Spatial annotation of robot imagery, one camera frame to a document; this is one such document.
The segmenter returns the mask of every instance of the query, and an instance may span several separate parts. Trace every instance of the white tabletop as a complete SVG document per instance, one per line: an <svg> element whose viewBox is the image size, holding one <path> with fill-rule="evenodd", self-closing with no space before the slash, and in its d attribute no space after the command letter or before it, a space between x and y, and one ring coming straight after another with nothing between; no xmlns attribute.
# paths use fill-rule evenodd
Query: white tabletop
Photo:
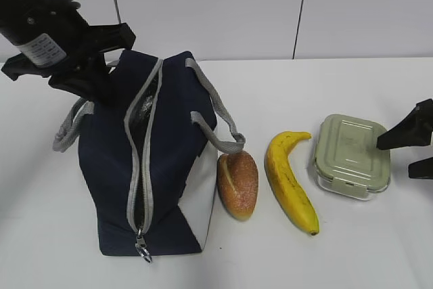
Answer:
<svg viewBox="0 0 433 289"><path fill-rule="evenodd" d="M320 190L307 166L323 119L333 113L400 122L432 97L433 59L202 62L246 136L260 173L252 218L240 223L216 196L202 254L104 257L76 146L51 152L75 97L46 80L0 78L0 288L433 288L433 181L407 177L433 148L392 151L392 183L361 202ZM263 170L281 131L310 131L290 156L319 215L314 238L280 209ZM229 139L220 124L221 137Z"/></svg>

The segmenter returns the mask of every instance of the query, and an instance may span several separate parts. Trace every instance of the food container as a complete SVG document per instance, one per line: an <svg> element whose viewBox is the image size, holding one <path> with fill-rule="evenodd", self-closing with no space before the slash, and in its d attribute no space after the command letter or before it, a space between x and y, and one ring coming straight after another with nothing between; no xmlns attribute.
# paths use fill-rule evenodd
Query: food container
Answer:
<svg viewBox="0 0 433 289"><path fill-rule="evenodd" d="M375 122L333 114L321 125L313 164L327 191L370 200L390 183L390 151L376 148L386 129Z"/></svg>

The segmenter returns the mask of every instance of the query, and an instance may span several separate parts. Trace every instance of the metal zipper ring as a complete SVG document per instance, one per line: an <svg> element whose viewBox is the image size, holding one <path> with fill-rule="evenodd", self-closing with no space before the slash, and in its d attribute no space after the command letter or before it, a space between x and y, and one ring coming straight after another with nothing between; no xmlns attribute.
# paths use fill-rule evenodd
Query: metal zipper ring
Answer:
<svg viewBox="0 0 433 289"><path fill-rule="evenodd" d="M146 248L147 246L143 239L143 229L139 228L137 233L137 243L135 244L135 249L137 249L138 254L140 254L140 256L143 259L145 259L146 262L152 263L153 258Z"/></svg>
<svg viewBox="0 0 433 289"><path fill-rule="evenodd" d="M140 246L138 244L135 245L135 248L137 249L138 254L140 254L140 256L143 259L145 259L146 262L148 262L148 263L152 263L153 262L153 258L152 258L152 256L150 255L149 251L146 248L144 248L144 247L142 247L142 246Z"/></svg>

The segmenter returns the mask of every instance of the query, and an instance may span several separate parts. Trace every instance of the gray bag handle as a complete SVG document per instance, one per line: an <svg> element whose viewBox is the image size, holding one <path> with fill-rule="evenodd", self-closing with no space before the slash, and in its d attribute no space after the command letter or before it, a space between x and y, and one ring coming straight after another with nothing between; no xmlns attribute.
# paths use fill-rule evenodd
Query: gray bag handle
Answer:
<svg viewBox="0 0 433 289"><path fill-rule="evenodd" d="M210 99L215 112L229 125L230 134L235 139L233 141L221 141L215 135L213 130L209 127L208 123L204 120L203 116L196 111L191 112L191 121L196 123L216 149L226 154L235 154L244 149L245 137L237 132L236 124L234 123L230 113L224 107L221 98L213 87L212 83L206 78L202 69L198 66L197 62L191 58L186 59L185 65L192 68L199 80L200 84L209 93ZM56 152L65 152L75 142L76 138L80 135L81 123L85 115L93 114L95 104L80 98L72 107L67 115L65 121L62 123L60 130L54 137L53 150Z"/></svg>
<svg viewBox="0 0 433 289"><path fill-rule="evenodd" d="M194 70L198 81L200 82L200 84L202 84L205 90L208 91L215 112L229 125L230 134L234 138L235 142L219 140L218 137L215 135L214 131L209 127L208 123L204 120L203 116L199 112L191 112L192 123L197 123L206 138L220 152L224 152L226 154L236 154L238 152L241 152L244 149L245 137L241 133L237 132L236 124L230 116L230 113L224 107L223 101L219 97L216 89L207 79L202 69L194 59L187 58L185 65L188 68L192 68L192 70Z"/></svg>
<svg viewBox="0 0 433 289"><path fill-rule="evenodd" d="M93 102L88 102L84 98L76 101L54 137L53 150L55 152L65 152L72 146L80 135L81 122L84 116L93 114L94 109L95 104Z"/></svg>

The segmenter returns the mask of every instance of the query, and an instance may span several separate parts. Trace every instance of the bread roll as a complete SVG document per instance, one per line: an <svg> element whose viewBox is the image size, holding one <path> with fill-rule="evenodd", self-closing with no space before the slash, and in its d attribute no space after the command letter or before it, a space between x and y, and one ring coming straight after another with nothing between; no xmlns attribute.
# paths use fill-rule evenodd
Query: bread roll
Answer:
<svg viewBox="0 0 433 289"><path fill-rule="evenodd" d="M238 220L249 219L258 193L258 171L249 153L223 154L218 161L218 192L225 208Z"/></svg>

